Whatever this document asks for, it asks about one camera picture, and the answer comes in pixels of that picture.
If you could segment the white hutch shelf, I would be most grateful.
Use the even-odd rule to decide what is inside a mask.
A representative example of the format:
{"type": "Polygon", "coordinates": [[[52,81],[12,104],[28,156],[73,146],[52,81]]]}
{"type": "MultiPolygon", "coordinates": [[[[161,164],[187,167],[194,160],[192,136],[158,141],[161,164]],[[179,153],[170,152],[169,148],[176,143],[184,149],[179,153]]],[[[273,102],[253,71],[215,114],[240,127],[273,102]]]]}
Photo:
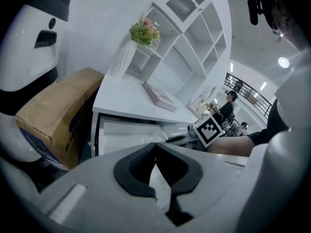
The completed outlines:
{"type": "Polygon", "coordinates": [[[229,59],[231,18],[228,0],[154,0],[145,16],[158,23],[160,40],[138,46],[127,74],[191,104],[202,85],[220,88],[212,71],[229,59]]]}

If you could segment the person's white printed shirt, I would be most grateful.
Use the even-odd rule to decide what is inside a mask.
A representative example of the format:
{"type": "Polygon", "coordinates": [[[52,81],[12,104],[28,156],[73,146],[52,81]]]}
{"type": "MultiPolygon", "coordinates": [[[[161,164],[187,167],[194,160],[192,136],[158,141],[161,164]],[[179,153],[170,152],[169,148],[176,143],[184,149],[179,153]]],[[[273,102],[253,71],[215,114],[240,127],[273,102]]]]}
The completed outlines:
{"type": "Polygon", "coordinates": [[[266,128],[248,135],[256,146],[289,129],[311,130],[311,49],[303,52],[275,97],[266,128]]]}

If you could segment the white desk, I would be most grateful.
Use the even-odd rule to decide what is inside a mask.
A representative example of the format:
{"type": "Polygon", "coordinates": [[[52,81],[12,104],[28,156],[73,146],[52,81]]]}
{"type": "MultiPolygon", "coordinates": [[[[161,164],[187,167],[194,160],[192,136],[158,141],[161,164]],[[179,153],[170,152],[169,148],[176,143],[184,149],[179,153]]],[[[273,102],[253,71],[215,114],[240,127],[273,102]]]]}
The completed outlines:
{"type": "Polygon", "coordinates": [[[184,104],[171,94],[168,97],[177,107],[175,112],[155,106],[142,84],[131,76],[123,79],[110,75],[104,77],[92,107],[91,157],[100,116],[149,121],[161,126],[167,138],[186,133],[187,126],[196,120],[184,104]]]}

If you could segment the white vanity mirror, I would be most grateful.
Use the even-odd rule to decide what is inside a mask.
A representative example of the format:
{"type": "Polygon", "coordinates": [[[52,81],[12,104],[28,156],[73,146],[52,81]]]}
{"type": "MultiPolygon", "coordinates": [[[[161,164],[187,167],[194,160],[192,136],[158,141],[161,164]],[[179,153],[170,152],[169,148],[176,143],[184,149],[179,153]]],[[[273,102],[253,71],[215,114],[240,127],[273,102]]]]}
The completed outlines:
{"type": "Polygon", "coordinates": [[[206,100],[209,100],[210,97],[215,92],[216,87],[215,86],[208,86],[207,89],[200,95],[199,103],[203,103],[206,100]]]}

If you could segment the flat grey box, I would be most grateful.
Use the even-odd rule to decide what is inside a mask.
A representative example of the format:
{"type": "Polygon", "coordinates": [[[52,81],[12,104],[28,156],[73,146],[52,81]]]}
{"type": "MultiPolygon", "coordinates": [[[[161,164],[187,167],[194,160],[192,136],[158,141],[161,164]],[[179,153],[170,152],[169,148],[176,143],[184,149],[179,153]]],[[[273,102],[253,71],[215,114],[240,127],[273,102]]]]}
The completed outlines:
{"type": "Polygon", "coordinates": [[[171,112],[177,110],[173,101],[160,88],[146,82],[142,86],[155,106],[171,112]]]}

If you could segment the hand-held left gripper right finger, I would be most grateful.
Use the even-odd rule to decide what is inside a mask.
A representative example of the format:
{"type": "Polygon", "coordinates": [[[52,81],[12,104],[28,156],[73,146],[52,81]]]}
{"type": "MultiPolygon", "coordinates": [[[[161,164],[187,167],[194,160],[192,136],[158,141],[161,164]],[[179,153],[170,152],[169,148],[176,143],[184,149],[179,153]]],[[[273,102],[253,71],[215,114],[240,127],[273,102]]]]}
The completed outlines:
{"type": "Polygon", "coordinates": [[[254,168],[241,158],[156,144],[156,164],[171,187],[157,233],[242,233],[254,168]]]}

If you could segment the white robot with dark cap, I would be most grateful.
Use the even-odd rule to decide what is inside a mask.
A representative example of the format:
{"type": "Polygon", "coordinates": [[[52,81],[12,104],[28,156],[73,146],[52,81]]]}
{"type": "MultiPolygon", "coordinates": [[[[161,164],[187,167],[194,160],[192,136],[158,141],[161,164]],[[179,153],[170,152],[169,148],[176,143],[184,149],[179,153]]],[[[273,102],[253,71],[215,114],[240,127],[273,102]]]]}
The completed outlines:
{"type": "Polygon", "coordinates": [[[0,147],[19,162],[40,159],[22,135],[17,112],[58,79],[61,41],[70,0],[30,0],[0,43],[0,147]]]}

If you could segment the white desk drawer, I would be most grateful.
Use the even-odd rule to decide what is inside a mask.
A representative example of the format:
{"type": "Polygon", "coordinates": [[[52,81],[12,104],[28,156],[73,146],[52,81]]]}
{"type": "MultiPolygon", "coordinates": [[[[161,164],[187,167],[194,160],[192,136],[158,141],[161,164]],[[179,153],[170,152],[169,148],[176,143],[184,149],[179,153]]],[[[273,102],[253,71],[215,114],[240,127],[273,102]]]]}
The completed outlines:
{"type": "Polygon", "coordinates": [[[149,121],[100,116],[97,125],[93,157],[168,139],[161,126],[149,121]]]}

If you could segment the black balcony railing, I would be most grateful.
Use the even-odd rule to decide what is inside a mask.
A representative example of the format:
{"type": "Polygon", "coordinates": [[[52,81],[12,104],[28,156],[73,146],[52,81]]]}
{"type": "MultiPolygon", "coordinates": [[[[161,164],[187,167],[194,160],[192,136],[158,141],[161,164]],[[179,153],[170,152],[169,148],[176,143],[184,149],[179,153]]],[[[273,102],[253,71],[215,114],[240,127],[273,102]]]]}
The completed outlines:
{"type": "Polygon", "coordinates": [[[224,85],[234,90],[240,97],[250,102],[266,119],[271,111],[272,104],[263,97],[258,91],[249,86],[241,79],[227,73],[224,85]]]}

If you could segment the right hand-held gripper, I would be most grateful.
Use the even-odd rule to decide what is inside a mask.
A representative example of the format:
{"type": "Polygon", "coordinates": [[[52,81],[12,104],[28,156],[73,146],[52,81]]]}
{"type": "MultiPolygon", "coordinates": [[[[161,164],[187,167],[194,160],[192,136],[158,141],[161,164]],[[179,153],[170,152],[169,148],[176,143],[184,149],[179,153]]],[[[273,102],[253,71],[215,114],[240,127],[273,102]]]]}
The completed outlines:
{"type": "Polygon", "coordinates": [[[187,133],[170,137],[167,143],[191,150],[207,151],[223,130],[212,115],[204,115],[187,127],[187,133]]]}

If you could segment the person's right forearm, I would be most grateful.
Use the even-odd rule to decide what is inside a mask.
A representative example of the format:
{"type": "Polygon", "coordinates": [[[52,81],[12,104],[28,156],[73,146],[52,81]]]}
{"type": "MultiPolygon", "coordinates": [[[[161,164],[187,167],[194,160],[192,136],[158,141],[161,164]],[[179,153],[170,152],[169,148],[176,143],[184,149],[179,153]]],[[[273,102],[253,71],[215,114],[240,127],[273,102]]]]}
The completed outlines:
{"type": "Polygon", "coordinates": [[[255,144],[248,136],[220,137],[209,145],[207,151],[216,154],[249,157],[255,144]]]}

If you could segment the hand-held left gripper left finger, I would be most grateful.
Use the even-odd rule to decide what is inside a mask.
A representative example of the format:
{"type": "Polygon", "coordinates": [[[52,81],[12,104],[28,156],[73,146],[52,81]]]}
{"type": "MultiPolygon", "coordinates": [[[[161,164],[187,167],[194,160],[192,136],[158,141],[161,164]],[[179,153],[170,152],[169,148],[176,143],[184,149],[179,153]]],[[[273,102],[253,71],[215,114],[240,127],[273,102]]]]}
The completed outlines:
{"type": "Polygon", "coordinates": [[[150,185],[155,198],[135,197],[116,182],[117,161],[134,147],[89,159],[50,186],[35,201],[37,220],[49,232],[168,233],[169,187],[157,167],[150,185]]]}

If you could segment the white ribbed vase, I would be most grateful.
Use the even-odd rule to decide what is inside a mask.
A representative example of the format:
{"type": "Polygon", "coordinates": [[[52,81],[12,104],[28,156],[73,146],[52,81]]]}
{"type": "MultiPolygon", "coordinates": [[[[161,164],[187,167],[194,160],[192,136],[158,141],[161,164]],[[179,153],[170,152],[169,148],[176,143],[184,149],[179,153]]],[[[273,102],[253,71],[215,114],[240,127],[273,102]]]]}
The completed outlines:
{"type": "Polygon", "coordinates": [[[134,40],[129,40],[117,53],[114,60],[109,66],[109,74],[117,79],[123,77],[128,69],[137,49],[138,43],[134,40]]]}

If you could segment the brown cardboard box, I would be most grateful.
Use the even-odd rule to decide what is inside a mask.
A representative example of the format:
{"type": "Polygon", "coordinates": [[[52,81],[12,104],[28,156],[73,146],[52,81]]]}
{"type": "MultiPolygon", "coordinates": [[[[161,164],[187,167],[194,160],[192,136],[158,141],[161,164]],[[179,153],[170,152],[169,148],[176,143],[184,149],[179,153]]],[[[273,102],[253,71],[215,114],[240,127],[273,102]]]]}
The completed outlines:
{"type": "Polygon", "coordinates": [[[17,112],[27,142],[56,168],[68,171],[79,165],[103,78],[84,68],[49,85],[17,112]]]}

